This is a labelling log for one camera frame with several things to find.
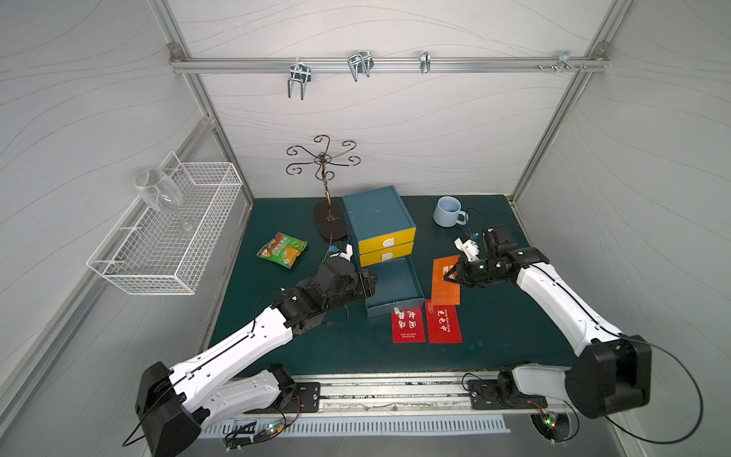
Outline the orange postcard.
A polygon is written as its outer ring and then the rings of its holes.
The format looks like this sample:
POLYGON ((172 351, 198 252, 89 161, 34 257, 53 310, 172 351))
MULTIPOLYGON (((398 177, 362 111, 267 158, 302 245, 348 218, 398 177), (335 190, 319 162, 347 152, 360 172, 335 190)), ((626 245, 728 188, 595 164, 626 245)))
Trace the orange postcard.
POLYGON ((460 286, 445 281, 444 276, 457 265, 458 255, 433 260, 431 304, 434 306, 459 306, 461 302, 460 286))

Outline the teal bottom drawer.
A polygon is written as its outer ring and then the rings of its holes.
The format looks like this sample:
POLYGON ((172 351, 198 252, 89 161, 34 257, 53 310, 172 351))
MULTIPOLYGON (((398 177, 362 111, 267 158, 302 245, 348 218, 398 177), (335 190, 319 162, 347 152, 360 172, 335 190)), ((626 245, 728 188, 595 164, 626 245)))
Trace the teal bottom drawer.
POLYGON ((425 296, 410 256, 367 268, 377 276, 375 293, 365 300, 367 317, 422 308, 425 296))

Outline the red postcard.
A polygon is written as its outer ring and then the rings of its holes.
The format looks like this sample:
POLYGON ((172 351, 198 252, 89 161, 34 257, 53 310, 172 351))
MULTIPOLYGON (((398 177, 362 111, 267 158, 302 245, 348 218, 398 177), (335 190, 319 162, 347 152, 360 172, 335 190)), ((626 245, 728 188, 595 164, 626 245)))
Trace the red postcard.
POLYGON ((420 308, 394 312, 391 315, 391 328, 394 344, 426 342, 426 327, 420 308))
POLYGON ((434 305, 425 302, 426 326, 430 344, 461 344, 462 331, 456 306, 434 305))

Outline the yellow top drawer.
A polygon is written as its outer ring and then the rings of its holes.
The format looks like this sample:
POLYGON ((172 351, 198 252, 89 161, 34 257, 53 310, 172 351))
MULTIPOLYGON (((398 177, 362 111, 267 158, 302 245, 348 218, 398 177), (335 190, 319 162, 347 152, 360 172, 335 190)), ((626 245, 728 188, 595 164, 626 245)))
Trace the yellow top drawer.
POLYGON ((397 230, 397 232, 376 235, 371 238, 364 238, 358 242, 358 251, 363 255, 412 243, 415 239, 415 234, 416 228, 412 227, 406 228, 405 230, 397 230))

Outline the yellow drawer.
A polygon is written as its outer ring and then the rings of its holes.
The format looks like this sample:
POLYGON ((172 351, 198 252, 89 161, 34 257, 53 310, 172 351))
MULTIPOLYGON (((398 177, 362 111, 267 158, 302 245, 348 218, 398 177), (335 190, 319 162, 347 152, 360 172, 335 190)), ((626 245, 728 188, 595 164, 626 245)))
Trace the yellow drawer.
POLYGON ((360 266, 367 268, 382 262, 409 256, 413 252, 414 243, 405 243, 396 245, 386 249, 378 249, 369 253, 362 254, 359 258, 360 266))
POLYGON ((412 243, 415 239, 415 234, 416 228, 412 227, 406 228, 405 230, 397 230, 397 232, 376 235, 371 238, 364 238, 358 242, 358 251, 363 255, 412 243))

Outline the teal drawer cabinet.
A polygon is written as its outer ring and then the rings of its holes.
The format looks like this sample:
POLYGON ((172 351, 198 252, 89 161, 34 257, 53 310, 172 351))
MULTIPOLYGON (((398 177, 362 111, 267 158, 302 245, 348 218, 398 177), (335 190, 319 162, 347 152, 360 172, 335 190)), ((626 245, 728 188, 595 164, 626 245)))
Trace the teal drawer cabinet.
POLYGON ((351 233, 357 242, 380 234, 416 228, 394 186, 346 195, 343 204, 351 233))

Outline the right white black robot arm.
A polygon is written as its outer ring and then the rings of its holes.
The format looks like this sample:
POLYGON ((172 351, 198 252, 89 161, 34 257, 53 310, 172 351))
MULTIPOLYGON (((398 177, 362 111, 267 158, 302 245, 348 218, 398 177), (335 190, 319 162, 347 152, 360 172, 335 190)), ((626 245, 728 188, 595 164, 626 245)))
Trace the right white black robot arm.
POLYGON ((520 247, 500 224, 454 241, 457 263, 444 280, 484 288, 511 282, 531 297, 563 333, 576 360, 569 367, 519 363, 501 371, 497 401, 510 409, 537 398, 568 403, 595 419, 646 406, 650 401, 652 350, 626 336, 579 297, 535 247, 520 247))

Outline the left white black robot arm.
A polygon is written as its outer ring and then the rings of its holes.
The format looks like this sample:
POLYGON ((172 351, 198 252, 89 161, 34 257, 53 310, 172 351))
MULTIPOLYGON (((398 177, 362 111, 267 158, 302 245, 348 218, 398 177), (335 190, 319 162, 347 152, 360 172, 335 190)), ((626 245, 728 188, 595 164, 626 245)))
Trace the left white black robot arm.
POLYGON ((294 382, 279 366, 243 381, 234 376, 321 325, 329 312, 374 295, 378 276, 331 257, 312 278, 274 296, 253 320, 217 345, 169 368, 156 362, 140 379, 137 430, 153 456, 177 456, 201 431, 239 412, 268 409, 291 397, 294 382))

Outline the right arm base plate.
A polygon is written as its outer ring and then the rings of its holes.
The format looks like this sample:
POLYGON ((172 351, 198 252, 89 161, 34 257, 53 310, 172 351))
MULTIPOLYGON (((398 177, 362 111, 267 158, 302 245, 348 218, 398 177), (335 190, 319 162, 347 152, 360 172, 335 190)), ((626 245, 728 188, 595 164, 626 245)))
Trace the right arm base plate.
POLYGON ((463 387, 468 393, 472 409, 498 411, 498 409, 535 409, 548 407, 544 396, 520 392, 511 381, 470 379, 463 387))

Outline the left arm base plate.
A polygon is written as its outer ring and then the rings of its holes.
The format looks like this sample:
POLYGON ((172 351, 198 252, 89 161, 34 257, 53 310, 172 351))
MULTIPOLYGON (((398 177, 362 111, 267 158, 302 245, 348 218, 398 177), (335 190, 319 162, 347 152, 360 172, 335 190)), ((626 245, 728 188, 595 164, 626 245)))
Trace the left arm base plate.
POLYGON ((264 412, 281 411, 285 414, 314 413, 319 411, 321 384, 318 382, 295 383, 285 388, 273 404, 264 412))

